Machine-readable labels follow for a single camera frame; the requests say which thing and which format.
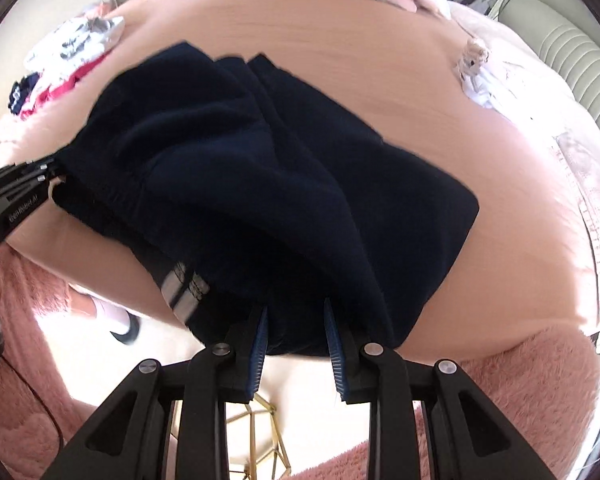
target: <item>pink fluffy rug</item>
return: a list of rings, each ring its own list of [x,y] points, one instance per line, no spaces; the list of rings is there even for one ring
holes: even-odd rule
[[[29,381],[53,413],[66,440],[82,417],[36,322],[36,316],[65,312],[66,283],[0,247],[0,319],[5,357]],[[58,450],[58,434],[29,389],[0,363],[0,459],[15,480],[40,478]]]
[[[5,356],[38,391],[65,439],[82,423],[56,369],[36,316],[65,312],[68,289],[59,278],[0,248],[0,317]],[[593,414],[600,364],[579,330],[555,326],[510,351],[462,367],[513,422],[558,479],[567,476]],[[419,434],[424,427],[417,413]],[[429,478],[426,443],[420,439],[423,478]],[[0,459],[16,480],[40,478],[58,448],[58,436],[27,387],[0,364]],[[366,445],[296,480],[363,480]]]
[[[555,477],[566,478],[584,441],[600,387],[600,362],[589,338],[576,328],[555,326],[503,354],[461,365]],[[416,423],[422,479],[428,480],[420,410],[416,411]],[[364,480],[366,444],[293,478]]]

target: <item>black shoe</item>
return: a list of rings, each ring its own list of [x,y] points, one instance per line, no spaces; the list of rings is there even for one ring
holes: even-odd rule
[[[116,334],[115,332],[111,332],[113,337],[125,345],[130,345],[133,343],[136,339],[138,339],[138,334],[140,333],[140,318],[138,316],[134,316],[130,312],[128,312],[128,314],[130,321],[128,332],[126,334]]]

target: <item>folded clothing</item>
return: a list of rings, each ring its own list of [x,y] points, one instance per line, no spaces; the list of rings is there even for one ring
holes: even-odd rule
[[[79,16],[40,40],[27,54],[24,66],[42,76],[20,106],[20,118],[28,118],[46,102],[71,90],[118,44],[124,27],[122,17]]]
[[[25,102],[20,106],[18,116],[22,120],[27,119],[40,110],[47,102],[58,99],[61,95],[72,90],[76,83],[96,68],[105,57],[107,57],[107,54],[103,54],[95,60],[85,63],[60,82],[53,75],[50,76],[47,73],[43,73],[40,76],[38,84],[32,89]]]
[[[13,83],[9,94],[9,111],[12,114],[18,115],[20,113],[22,105],[27,101],[38,79],[40,79],[40,74],[34,72],[24,76],[19,82]]]
[[[458,181],[266,57],[188,44],[119,75],[56,157],[56,203],[128,245],[160,288],[176,268],[208,285],[197,337],[217,342],[264,304],[270,354],[327,353],[325,298],[400,345],[478,213]]]

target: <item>red fabric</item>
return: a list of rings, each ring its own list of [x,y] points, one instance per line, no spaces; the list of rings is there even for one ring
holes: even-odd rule
[[[38,110],[40,110],[46,102],[53,101],[58,99],[61,95],[66,94],[69,90],[72,90],[76,83],[80,81],[83,77],[85,77],[91,70],[96,68],[106,57],[107,54],[102,54],[99,58],[88,62],[82,65],[78,70],[72,73],[69,78],[64,81],[60,86],[56,86],[55,88],[45,88],[40,94],[36,97],[36,101],[33,104],[33,108],[28,106],[29,99],[27,98],[26,104],[22,107],[22,111],[20,112],[19,117],[22,120],[31,117]]]

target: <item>metal screw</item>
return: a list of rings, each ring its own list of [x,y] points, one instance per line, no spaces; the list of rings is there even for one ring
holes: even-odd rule
[[[384,348],[378,343],[367,343],[365,345],[365,354],[367,355],[382,355]]]
[[[223,355],[227,355],[231,351],[231,347],[227,343],[218,343],[214,345],[214,349],[212,352],[214,355],[218,357],[222,357]]]
[[[152,374],[156,371],[158,363],[153,359],[145,359],[138,365],[141,374]]]
[[[456,363],[453,361],[440,361],[438,363],[438,368],[440,369],[440,371],[443,374],[447,374],[447,375],[451,375],[451,374],[455,374],[456,371],[458,370],[458,367],[456,366]]]

